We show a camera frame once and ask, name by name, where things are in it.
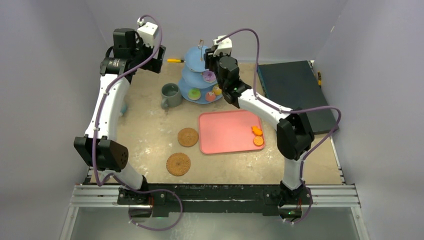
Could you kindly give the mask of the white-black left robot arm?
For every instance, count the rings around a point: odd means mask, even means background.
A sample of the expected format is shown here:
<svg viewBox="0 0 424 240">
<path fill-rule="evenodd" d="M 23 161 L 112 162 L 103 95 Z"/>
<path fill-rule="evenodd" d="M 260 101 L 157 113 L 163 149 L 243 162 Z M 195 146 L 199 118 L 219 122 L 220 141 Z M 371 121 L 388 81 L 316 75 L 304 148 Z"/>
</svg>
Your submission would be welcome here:
<svg viewBox="0 0 424 240">
<path fill-rule="evenodd" d="M 117 126 L 133 75 L 138 69 L 160 73 L 166 48 L 155 43 L 161 37 L 160 29 L 150 22 L 137 29 L 117 28 L 112 36 L 113 45 L 100 63 L 100 89 L 92 118 L 73 146 L 93 168 L 98 186 L 115 178 L 130 190 L 130 199 L 142 205 L 149 199 L 143 187 L 146 179 L 128 162 L 128 148 L 117 142 Z"/>
</svg>

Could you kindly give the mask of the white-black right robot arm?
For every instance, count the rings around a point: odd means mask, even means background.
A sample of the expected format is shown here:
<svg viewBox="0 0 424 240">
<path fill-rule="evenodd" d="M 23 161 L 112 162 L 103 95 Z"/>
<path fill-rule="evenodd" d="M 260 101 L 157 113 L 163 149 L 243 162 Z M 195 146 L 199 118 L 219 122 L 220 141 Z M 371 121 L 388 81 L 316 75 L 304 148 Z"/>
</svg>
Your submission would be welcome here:
<svg viewBox="0 0 424 240">
<path fill-rule="evenodd" d="M 275 103 L 243 82 L 238 62 L 230 54 L 205 50 L 205 68 L 216 77 L 222 95 L 228 104 L 247 110 L 268 122 L 276 131 L 277 148 L 284 157 L 284 174 L 281 180 L 282 200 L 288 204 L 300 198 L 305 188 L 302 180 L 303 161 L 315 139 L 306 113 L 296 113 Z"/>
</svg>

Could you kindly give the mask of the black aluminium base frame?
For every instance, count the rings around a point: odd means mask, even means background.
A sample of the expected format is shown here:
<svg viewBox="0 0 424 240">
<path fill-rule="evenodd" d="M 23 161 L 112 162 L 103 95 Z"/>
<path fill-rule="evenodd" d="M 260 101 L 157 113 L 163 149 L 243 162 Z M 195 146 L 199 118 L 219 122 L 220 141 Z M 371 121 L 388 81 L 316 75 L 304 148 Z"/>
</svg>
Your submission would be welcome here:
<svg viewBox="0 0 424 240">
<path fill-rule="evenodd" d="M 170 213 L 239 213 L 299 218 L 312 208 L 358 207 L 353 185 L 311 185 L 296 195 L 283 193 L 278 184 L 165 184 L 150 183 L 149 193 L 135 193 L 118 185 L 78 185 L 71 207 L 128 208 L 147 216 Z"/>
</svg>

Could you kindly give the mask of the blue three-tier cake stand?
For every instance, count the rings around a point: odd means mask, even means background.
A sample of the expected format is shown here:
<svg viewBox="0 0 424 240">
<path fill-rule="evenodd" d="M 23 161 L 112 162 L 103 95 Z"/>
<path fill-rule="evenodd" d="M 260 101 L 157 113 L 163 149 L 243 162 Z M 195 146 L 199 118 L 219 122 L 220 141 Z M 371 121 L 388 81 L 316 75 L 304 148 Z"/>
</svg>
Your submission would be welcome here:
<svg viewBox="0 0 424 240">
<path fill-rule="evenodd" d="M 207 71 L 205 69 L 204 53 L 208 47 L 204 45 L 201 39 L 197 46 L 191 47 L 184 55 L 184 67 L 181 71 L 181 79 L 178 82 L 182 97 L 189 102 L 206 105 L 218 101 L 223 97 L 223 94 L 216 96 L 215 101 L 207 102 L 205 94 L 212 91 L 216 82 L 207 83 L 203 80 L 202 73 Z M 190 100 L 188 98 L 188 91 L 191 88 L 198 88 L 201 91 L 201 98 L 199 100 Z"/>
</svg>

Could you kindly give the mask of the woven rattan coaster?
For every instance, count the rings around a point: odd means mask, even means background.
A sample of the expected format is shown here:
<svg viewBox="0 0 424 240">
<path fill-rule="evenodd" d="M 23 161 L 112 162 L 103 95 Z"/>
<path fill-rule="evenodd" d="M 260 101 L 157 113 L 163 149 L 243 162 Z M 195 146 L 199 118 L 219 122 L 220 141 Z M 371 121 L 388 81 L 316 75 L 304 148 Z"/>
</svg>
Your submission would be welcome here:
<svg viewBox="0 0 424 240">
<path fill-rule="evenodd" d="M 177 134 L 177 141 L 183 147 L 192 147 L 199 140 L 198 132 L 191 127 L 181 129 Z"/>
<path fill-rule="evenodd" d="M 182 152 L 172 154 L 166 161 L 167 171 L 176 177 L 185 175 L 189 171 L 190 167 L 190 158 Z"/>
</svg>

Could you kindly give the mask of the upper woven rattan coaster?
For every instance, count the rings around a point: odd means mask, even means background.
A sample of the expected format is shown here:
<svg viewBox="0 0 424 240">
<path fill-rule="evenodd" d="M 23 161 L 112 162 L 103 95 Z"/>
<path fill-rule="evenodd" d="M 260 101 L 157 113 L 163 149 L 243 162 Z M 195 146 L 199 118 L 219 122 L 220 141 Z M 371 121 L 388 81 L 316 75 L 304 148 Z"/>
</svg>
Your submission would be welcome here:
<svg viewBox="0 0 424 240">
<path fill-rule="evenodd" d="M 192 147 L 199 140 L 198 132 L 191 127 L 181 129 L 177 134 L 177 141 L 183 147 Z"/>
</svg>

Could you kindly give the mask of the pink rectangular tray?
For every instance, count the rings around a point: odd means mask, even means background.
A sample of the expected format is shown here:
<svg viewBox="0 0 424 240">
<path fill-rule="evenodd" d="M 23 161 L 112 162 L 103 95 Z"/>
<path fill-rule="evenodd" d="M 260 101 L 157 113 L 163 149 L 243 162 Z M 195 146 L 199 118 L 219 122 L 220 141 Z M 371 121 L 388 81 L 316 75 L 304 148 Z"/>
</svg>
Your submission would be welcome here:
<svg viewBox="0 0 424 240">
<path fill-rule="evenodd" d="M 205 112 L 198 117 L 200 151 L 206 155 L 258 151 L 252 127 L 262 130 L 261 119 L 246 110 Z"/>
</svg>

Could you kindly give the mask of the grey-green ceramic mug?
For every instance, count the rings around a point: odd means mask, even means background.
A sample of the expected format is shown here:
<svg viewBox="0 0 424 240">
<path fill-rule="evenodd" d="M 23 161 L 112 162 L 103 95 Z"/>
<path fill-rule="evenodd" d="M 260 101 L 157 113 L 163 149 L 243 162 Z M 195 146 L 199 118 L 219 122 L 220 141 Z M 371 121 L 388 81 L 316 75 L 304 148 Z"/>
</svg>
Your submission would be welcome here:
<svg viewBox="0 0 424 240">
<path fill-rule="evenodd" d="M 161 88 L 162 100 L 160 106 L 166 110 L 179 106 L 183 101 L 183 96 L 176 83 L 167 83 Z"/>
</svg>

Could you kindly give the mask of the yellow cupcake with cream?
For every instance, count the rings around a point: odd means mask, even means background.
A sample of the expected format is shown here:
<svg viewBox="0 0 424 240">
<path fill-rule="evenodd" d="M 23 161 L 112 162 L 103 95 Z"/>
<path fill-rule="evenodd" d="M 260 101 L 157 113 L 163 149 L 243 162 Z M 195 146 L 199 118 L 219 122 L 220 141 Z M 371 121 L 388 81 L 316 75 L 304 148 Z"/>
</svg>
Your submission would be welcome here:
<svg viewBox="0 0 424 240">
<path fill-rule="evenodd" d="M 216 84 L 213 86 L 212 88 L 212 92 L 216 95 L 216 96 L 220 96 L 222 94 L 222 90 L 220 89 L 219 85 Z"/>
</svg>

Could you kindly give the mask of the green frosted donut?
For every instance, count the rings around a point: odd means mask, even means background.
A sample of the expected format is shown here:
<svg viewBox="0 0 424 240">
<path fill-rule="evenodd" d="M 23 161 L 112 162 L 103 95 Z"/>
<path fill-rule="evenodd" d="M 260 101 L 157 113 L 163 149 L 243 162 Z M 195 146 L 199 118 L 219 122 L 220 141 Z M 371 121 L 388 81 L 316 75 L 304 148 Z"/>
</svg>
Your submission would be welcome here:
<svg viewBox="0 0 424 240">
<path fill-rule="evenodd" d="M 187 93 L 187 97 L 190 100 L 197 101 L 201 98 L 202 94 L 199 88 L 190 88 Z"/>
</svg>

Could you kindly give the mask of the pink cupcake with cream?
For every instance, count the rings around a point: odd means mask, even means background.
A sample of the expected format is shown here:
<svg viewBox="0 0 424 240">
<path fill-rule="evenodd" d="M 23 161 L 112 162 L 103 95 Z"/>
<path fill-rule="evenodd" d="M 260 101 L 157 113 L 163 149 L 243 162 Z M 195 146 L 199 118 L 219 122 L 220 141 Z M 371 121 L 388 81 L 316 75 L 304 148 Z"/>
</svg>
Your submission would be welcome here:
<svg viewBox="0 0 424 240">
<path fill-rule="evenodd" d="M 210 102 L 214 102 L 216 100 L 216 94 L 213 91 L 209 91 L 205 94 L 205 100 L 210 103 Z"/>
</svg>

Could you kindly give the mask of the orange fish-shaped biscuit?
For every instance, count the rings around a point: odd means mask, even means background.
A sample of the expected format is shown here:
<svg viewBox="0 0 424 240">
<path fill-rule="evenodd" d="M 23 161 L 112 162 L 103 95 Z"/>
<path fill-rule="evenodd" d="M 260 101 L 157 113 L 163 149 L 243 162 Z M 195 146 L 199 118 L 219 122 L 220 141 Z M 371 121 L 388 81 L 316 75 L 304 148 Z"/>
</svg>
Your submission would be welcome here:
<svg viewBox="0 0 424 240">
<path fill-rule="evenodd" d="M 262 129 L 261 129 L 261 128 L 259 128 L 258 126 L 252 126 L 252 127 L 251 127 L 251 130 L 252 130 L 252 133 L 253 133 L 255 136 L 257 136 L 257 137 L 260 137 L 260 136 L 262 136 L 262 135 L 263 135 L 263 131 L 262 131 Z"/>
</svg>

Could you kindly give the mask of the yellow-handled screwdriver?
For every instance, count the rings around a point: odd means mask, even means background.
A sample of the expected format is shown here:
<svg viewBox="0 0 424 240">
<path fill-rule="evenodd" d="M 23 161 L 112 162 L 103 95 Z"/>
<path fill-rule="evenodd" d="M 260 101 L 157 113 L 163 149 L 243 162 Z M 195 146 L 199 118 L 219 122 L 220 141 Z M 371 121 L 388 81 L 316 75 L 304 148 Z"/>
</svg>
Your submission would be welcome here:
<svg viewBox="0 0 424 240">
<path fill-rule="evenodd" d="M 168 63 L 184 63 L 185 60 L 184 59 L 175 59 L 175 58 L 168 58 L 167 59 Z"/>
</svg>

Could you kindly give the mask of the purple frosted donut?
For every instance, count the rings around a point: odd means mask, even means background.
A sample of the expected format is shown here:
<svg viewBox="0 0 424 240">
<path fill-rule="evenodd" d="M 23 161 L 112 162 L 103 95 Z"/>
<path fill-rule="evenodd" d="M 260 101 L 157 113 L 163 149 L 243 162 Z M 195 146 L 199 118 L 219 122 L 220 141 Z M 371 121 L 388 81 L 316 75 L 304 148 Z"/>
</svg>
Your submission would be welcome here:
<svg viewBox="0 0 424 240">
<path fill-rule="evenodd" d="M 216 75 L 213 71 L 206 70 L 202 73 L 203 80 L 206 83 L 214 83 L 216 82 Z"/>
</svg>

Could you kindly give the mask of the round orange sandwich biscuit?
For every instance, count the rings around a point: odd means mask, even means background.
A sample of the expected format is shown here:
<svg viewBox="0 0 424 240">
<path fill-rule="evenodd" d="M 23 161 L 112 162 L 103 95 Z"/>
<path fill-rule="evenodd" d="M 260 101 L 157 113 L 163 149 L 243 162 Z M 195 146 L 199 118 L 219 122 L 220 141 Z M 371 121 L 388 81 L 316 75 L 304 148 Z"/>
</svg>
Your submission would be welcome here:
<svg viewBox="0 0 424 240">
<path fill-rule="evenodd" d="M 253 144 L 257 147 L 263 146 L 265 143 L 264 138 L 262 136 L 255 136 L 253 138 Z"/>
</svg>

